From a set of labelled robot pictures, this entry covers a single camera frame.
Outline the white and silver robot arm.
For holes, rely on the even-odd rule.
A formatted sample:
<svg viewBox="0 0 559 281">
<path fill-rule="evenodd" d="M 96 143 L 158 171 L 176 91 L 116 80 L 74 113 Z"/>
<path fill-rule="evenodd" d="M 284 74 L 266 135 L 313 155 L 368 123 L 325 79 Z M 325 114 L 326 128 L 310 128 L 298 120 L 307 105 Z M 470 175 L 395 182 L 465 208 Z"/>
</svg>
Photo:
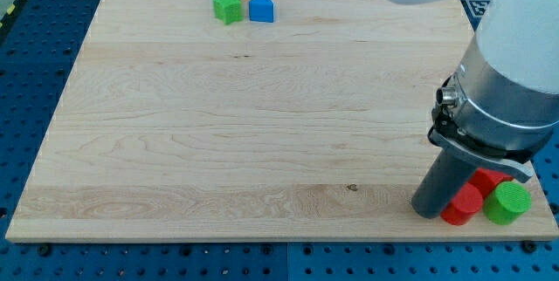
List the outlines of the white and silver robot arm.
<svg viewBox="0 0 559 281">
<path fill-rule="evenodd" d="M 389 0 L 398 4 L 438 0 Z M 428 185 L 478 168 L 529 180 L 528 161 L 558 122 L 558 0 L 491 0 L 456 70 L 438 89 Z"/>
</svg>

